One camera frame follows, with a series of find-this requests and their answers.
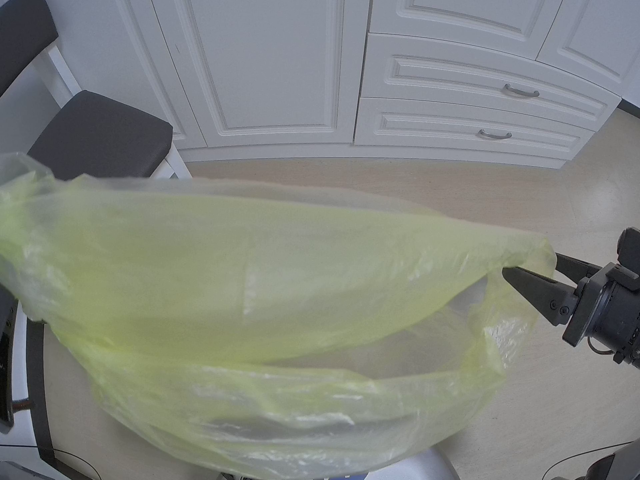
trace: white chair frame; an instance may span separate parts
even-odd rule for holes
[[[76,77],[62,57],[56,41],[53,41],[33,60],[33,66],[60,108],[82,91]],[[172,142],[169,153],[151,174],[151,178],[171,178],[174,174],[180,179],[191,178],[187,165],[184,164],[178,149]]]

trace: drawer handle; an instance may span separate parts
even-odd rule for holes
[[[493,135],[492,133],[485,132],[482,128],[480,128],[480,135],[482,137],[487,137],[487,139],[510,139],[512,137],[511,132],[507,132],[505,135]]]
[[[505,84],[504,88],[507,89],[507,91],[515,92],[520,96],[527,96],[529,98],[537,98],[538,96],[540,96],[539,91],[533,91],[533,92],[523,91],[521,89],[516,89],[516,87],[511,87],[509,84]]]

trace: translucent plastic bag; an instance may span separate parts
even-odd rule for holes
[[[460,430],[536,317],[501,268],[555,265],[543,236],[354,191],[0,168],[0,282],[102,407],[257,478],[364,472]]]

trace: thin black wire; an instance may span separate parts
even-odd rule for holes
[[[612,444],[611,446],[604,446],[603,448],[596,448],[595,450],[589,450],[588,452],[576,453],[575,455],[571,455],[571,457],[567,457],[565,459],[558,460],[558,462],[556,462],[553,466],[551,466],[551,468],[549,468],[547,471],[545,471],[545,474],[542,475],[542,479],[541,480],[545,480],[545,476],[547,476],[547,473],[549,473],[549,471],[551,471],[551,469],[555,468],[558,464],[562,464],[562,462],[564,462],[565,460],[575,459],[576,457],[580,457],[580,455],[587,455],[587,453],[600,452],[602,450],[608,450],[609,448],[615,448],[616,446],[625,446],[625,445],[631,444],[631,443],[633,443],[633,441],[627,441],[626,443],[620,443],[620,444]]]
[[[593,346],[593,343],[591,343],[591,336],[587,337],[587,343],[589,344],[589,348],[591,350],[593,350],[594,352],[596,352],[596,354],[599,354],[601,356],[612,356],[613,354],[615,354],[613,350],[598,350],[596,347]]]
[[[0,446],[4,446],[5,448],[38,448],[40,450],[46,450],[49,452],[58,452],[58,453],[65,453],[67,455],[71,455],[71,457],[75,457],[78,460],[82,460],[82,462],[87,464],[87,466],[89,466],[94,471],[94,473],[98,476],[98,480],[102,480],[100,473],[98,473],[98,470],[93,467],[91,462],[84,460],[82,457],[78,457],[78,455],[76,455],[75,453],[65,452],[64,450],[59,450],[58,448],[46,448],[44,446],[37,446],[34,444],[0,444]]]

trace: black strip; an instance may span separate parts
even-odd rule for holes
[[[70,480],[91,480],[80,471],[73,469],[53,452],[49,418],[47,416],[47,399],[44,391],[44,324],[32,322],[27,318],[27,388],[29,400],[32,402],[31,421],[36,445],[40,448],[40,459],[57,469]]]
[[[633,103],[629,103],[627,100],[622,100],[618,104],[618,108],[640,119],[640,108],[636,107]]]

